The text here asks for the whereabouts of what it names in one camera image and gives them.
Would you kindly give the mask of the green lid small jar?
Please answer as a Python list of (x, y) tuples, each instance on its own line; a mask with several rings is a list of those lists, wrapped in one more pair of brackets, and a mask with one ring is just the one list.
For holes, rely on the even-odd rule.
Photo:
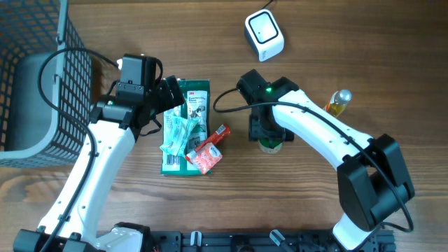
[(272, 139), (259, 139), (258, 146), (259, 149), (267, 154), (275, 154), (281, 150), (283, 145), (282, 141), (275, 141)]

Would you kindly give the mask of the green 3M sponge packet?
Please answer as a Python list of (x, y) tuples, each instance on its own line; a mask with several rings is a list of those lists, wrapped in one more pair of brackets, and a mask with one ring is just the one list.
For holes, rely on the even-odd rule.
[[(188, 137), (184, 153), (187, 154), (198, 147), (209, 136), (209, 80), (178, 79), (178, 84), (185, 99), (183, 105), (163, 113), (163, 142), (168, 140), (172, 120), (170, 116), (186, 119), (196, 118), (198, 124)], [(162, 152), (161, 175), (164, 176), (199, 176), (200, 171), (183, 156), (170, 155)]]

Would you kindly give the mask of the pale green wipes sachet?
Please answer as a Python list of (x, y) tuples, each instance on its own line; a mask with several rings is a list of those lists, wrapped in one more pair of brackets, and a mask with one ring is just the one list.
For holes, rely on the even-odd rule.
[(168, 119), (171, 122), (171, 129), (160, 149), (169, 155), (183, 157), (188, 138), (199, 120), (197, 118), (187, 119), (175, 115), (170, 115)]

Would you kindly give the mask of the red coffee stick sachet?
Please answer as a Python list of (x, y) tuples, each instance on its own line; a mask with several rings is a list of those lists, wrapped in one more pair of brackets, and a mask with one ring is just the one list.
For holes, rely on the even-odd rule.
[(205, 147), (207, 144), (217, 145), (226, 136), (231, 133), (230, 127), (227, 124), (222, 124), (211, 136), (204, 140), (198, 147), (196, 147), (195, 152), (199, 152), (201, 148)]

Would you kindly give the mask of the pink Kleenex tissue pack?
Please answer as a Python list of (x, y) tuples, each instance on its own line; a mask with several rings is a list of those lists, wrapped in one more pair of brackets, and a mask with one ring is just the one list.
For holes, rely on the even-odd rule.
[(213, 143), (207, 143), (200, 150), (193, 150), (185, 156), (201, 174), (207, 174), (222, 158), (221, 152)]

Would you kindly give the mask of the yellow oil bottle silver cap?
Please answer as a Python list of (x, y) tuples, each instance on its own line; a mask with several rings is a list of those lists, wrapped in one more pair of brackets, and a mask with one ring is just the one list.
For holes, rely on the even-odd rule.
[(337, 118), (351, 101), (352, 93), (349, 90), (336, 91), (330, 101), (323, 107), (323, 110)]

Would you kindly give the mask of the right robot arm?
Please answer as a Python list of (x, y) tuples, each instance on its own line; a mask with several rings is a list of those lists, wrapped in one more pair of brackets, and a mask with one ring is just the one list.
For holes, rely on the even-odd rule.
[(332, 229), (336, 242), (354, 250), (415, 195), (398, 142), (374, 139), (315, 105), (297, 84), (267, 82), (255, 69), (236, 89), (251, 107), (249, 139), (267, 149), (300, 137), (336, 170), (343, 216)]

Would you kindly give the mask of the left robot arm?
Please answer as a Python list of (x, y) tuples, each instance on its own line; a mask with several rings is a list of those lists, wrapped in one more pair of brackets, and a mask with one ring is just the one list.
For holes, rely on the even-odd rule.
[(78, 159), (56, 202), (35, 231), (21, 229), (14, 251), (154, 251), (145, 225), (117, 223), (98, 237), (97, 226), (121, 164), (157, 114), (184, 103), (175, 77), (163, 78), (158, 58), (124, 55), (120, 79), (92, 107), (90, 122), (56, 111), (87, 133)]

